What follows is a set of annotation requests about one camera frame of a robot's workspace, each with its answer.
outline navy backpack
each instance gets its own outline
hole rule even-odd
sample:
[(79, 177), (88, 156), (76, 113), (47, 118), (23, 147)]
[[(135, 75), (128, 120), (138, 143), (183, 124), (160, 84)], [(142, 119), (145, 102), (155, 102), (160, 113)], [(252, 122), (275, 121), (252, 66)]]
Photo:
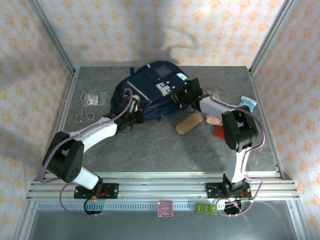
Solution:
[(155, 61), (134, 72), (130, 68), (130, 76), (121, 81), (115, 88), (111, 98), (111, 107), (116, 108), (123, 99), (125, 88), (130, 88), (133, 95), (140, 97), (140, 108), (144, 119), (160, 119), (165, 114), (182, 108), (171, 95), (185, 85), (188, 76), (169, 61)]

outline green sticker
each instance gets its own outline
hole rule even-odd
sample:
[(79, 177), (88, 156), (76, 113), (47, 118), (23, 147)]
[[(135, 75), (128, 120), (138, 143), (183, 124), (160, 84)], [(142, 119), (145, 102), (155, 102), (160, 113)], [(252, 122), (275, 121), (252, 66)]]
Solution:
[(195, 212), (196, 212), (197, 214), (202, 214), (202, 203), (197, 202), (197, 203), (195, 204)]
[(218, 212), (218, 207), (215, 204), (210, 205), (210, 214), (211, 215), (217, 215)]
[(202, 212), (204, 214), (210, 214), (210, 204), (202, 204)]

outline black mounting plate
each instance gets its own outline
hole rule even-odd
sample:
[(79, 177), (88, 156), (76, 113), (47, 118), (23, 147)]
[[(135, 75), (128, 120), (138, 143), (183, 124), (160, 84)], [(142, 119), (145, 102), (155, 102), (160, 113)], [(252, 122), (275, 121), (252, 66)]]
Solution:
[[(84, 187), (76, 186), (73, 197), (75, 199), (90, 199), (93, 197), (93, 193), (84, 191)], [(106, 195), (100, 196), (99, 199), (117, 199), (119, 193), (118, 183), (103, 183), (102, 193), (106, 190)]]
[(248, 182), (235, 191), (225, 192), (222, 182), (210, 182), (205, 185), (208, 199), (225, 199), (225, 198), (251, 198), (250, 185)]

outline patterned wallpaper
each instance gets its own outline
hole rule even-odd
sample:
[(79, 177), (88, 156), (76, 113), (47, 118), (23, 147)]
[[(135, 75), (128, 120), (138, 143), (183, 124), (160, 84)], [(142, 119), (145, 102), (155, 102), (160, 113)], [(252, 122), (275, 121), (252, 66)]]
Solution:
[(255, 76), (285, 172), (320, 239), (320, 1), (297, 3)]
[(250, 66), (284, 0), (39, 0), (74, 67)]
[(0, 1), (0, 239), (16, 230), (68, 79), (27, 1)]

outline blue package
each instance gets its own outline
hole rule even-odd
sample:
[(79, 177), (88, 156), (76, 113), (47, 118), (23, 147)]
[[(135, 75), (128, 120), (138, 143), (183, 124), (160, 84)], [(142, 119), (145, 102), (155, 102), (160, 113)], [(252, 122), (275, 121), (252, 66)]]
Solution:
[(255, 106), (257, 105), (257, 102), (246, 96), (241, 96), (241, 102), (238, 104), (238, 107), (243, 105), (248, 106), (250, 109), (250, 112), (252, 113), (254, 111)]

